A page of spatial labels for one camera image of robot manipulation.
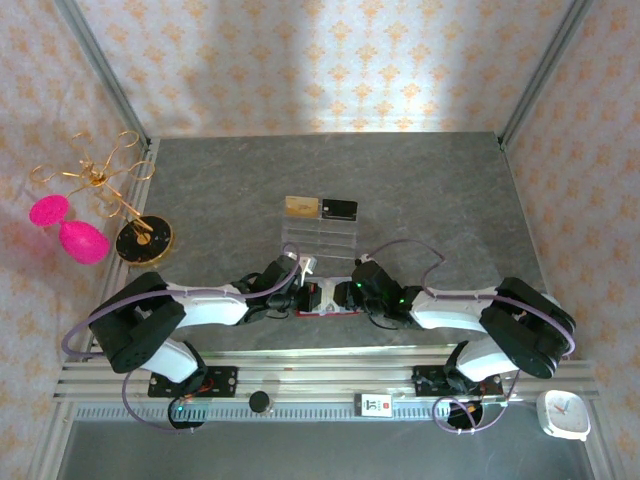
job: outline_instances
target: pink egg-shaped object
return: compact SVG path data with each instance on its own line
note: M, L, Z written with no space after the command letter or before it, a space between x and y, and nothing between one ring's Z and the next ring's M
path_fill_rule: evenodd
M49 195L38 200L31 211L29 220L38 227L50 227L59 223L69 211L69 200L62 195Z
M85 222L61 222L58 237L62 248L83 265L98 263L109 253L109 239L96 227Z

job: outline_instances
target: alarm clock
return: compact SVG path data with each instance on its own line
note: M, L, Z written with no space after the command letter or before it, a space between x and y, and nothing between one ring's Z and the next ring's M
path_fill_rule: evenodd
M543 392L536 402L542 430L552 437L587 440L591 422L587 406L578 395L562 390Z

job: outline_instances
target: black bracket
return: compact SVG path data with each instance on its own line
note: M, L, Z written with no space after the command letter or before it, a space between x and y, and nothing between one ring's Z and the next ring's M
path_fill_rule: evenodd
M487 377L467 392L461 392L447 381L444 365L416 365L412 373L411 380L416 390L416 397L450 397L461 394L472 397L504 396L500 375Z
M238 367L207 367L203 386L213 385L209 390L198 392L198 398L233 398L238 386ZM147 394L151 398L176 398L184 395L182 384L173 383L167 377L154 373L149 381Z

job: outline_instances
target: small label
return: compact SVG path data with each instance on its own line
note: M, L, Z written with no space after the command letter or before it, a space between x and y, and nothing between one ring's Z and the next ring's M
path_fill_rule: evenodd
M356 415L362 417L393 417L391 395L357 394Z

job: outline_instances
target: wallpaper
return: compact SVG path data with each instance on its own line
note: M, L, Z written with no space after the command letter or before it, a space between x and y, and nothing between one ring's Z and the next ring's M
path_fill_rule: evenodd
M0 478L19 480L48 419L61 337L95 306L103 268L76 264L57 226L28 219L35 200L76 184L34 186L27 174L44 162L76 169L67 141L83 130L91 153L108 154L124 125L53 1L5 2L0 28ZM75 217L101 227L89 198L71 197Z
M81 0L151 136L499 131L570 0Z
M547 285L640 472L640 4L597 0L509 150Z

